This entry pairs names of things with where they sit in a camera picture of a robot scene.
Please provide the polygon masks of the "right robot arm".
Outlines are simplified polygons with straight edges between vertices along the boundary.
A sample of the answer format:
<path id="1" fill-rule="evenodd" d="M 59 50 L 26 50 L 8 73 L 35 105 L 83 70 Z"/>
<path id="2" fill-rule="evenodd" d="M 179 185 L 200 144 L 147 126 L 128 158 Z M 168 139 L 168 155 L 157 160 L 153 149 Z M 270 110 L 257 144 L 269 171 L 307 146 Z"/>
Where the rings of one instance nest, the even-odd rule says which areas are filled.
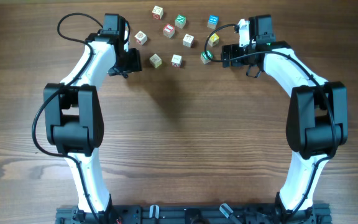
<path id="1" fill-rule="evenodd" d="M 292 150 L 286 181 L 275 202 L 276 222 L 311 221 L 313 194 L 324 166 L 347 141 L 347 90 L 313 73 L 285 42 L 270 15 L 241 19 L 238 44 L 222 47 L 223 67 L 258 67 L 289 95 L 286 138 Z"/>

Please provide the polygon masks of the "wooden block yellow side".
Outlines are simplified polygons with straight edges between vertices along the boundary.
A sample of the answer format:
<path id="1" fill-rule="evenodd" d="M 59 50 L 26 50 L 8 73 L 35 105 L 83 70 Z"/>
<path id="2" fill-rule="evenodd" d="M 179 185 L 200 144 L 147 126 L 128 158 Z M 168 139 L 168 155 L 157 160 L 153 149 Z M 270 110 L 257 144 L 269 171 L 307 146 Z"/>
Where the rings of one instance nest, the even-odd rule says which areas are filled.
<path id="1" fill-rule="evenodd" d="M 162 64 L 162 59 L 157 54 L 153 54 L 153 56 L 149 58 L 149 62 L 154 68 L 158 68 Z"/>

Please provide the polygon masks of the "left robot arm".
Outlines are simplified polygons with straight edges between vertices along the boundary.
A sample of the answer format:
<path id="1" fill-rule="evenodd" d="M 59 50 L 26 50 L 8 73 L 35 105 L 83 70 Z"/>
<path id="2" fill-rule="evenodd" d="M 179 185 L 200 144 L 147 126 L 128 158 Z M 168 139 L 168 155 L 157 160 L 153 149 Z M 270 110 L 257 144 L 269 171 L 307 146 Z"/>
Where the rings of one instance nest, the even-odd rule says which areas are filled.
<path id="1" fill-rule="evenodd" d="M 142 70 L 140 53 L 129 48 L 130 25 L 119 14 L 106 14 L 100 30 L 91 33 L 82 44 L 83 55 L 60 83 L 44 88 L 44 103 L 35 115 L 45 115 L 48 142 L 57 148 L 70 166 L 78 193 L 73 210 L 59 209 L 57 223 L 121 223 L 106 188 L 99 161 L 104 136 L 104 121 L 98 89 L 106 76 L 122 76 Z"/>

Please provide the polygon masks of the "wooden block red triangle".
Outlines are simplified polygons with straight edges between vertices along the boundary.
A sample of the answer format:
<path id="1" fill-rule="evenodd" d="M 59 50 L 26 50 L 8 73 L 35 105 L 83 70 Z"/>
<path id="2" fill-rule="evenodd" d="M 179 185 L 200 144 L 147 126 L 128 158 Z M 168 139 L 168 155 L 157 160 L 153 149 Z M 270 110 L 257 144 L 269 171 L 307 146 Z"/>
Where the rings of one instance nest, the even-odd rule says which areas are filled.
<path id="1" fill-rule="evenodd" d="M 171 60 L 171 65 L 173 67 L 181 67 L 181 63 L 182 63 L 182 56 L 181 55 L 177 55 L 177 54 L 173 54 L 172 56 L 172 60 Z"/>

